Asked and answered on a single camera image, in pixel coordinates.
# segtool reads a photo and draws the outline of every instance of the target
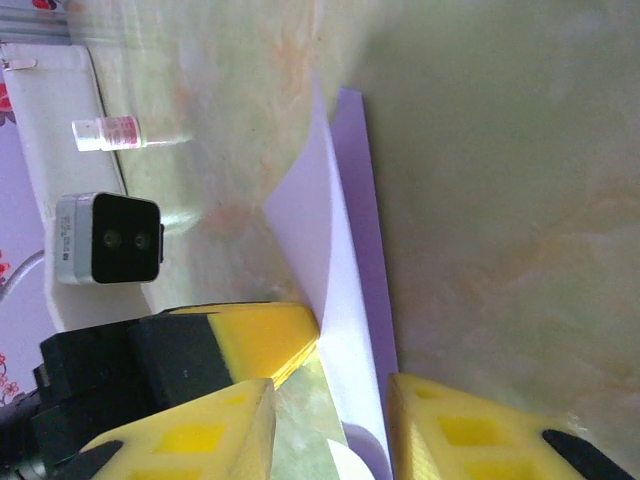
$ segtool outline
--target webcam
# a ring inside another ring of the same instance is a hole
[[[54,271],[66,284],[151,282],[162,263],[164,227],[149,200],[93,192],[56,204]]]

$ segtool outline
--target white paper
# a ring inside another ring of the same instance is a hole
[[[320,323],[318,350],[349,446],[378,480],[389,448],[344,193],[322,92],[314,80],[309,139],[264,206]]]

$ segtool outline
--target wall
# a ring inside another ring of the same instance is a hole
[[[45,3],[2,0],[0,7],[33,9]],[[2,289],[17,268],[44,246],[18,129],[0,71],[0,405],[35,387],[31,370],[41,362],[39,343],[55,330],[44,297],[43,264],[35,266],[6,297]]]

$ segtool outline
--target yellow square cutout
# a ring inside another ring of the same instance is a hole
[[[506,432],[495,422],[478,417],[438,417],[438,423],[451,445],[456,447],[512,446]]]
[[[224,425],[184,425],[169,430],[153,453],[207,453],[218,446]]]
[[[198,480],[202,476],[201,470],[138,470],[127,477],[127,480]]]
[[[441,398],[441,395],[436,392],[432,392],[431,390],[427,390],[426,388],[416,388],[415,393],[418,398],[421,398],[422,400],[433,400],[435,398]]]

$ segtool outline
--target marble surface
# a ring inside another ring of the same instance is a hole
[[[347,443],[320,357],[314,351],[276,392],[271,478],[341,480],[327,440],[341,445]]]
[[[640,473],[640,4],[86,0],[166,215],[157,308],[295,298],[260,205],[310,75],[367,100],[402,369],[563,417]]]

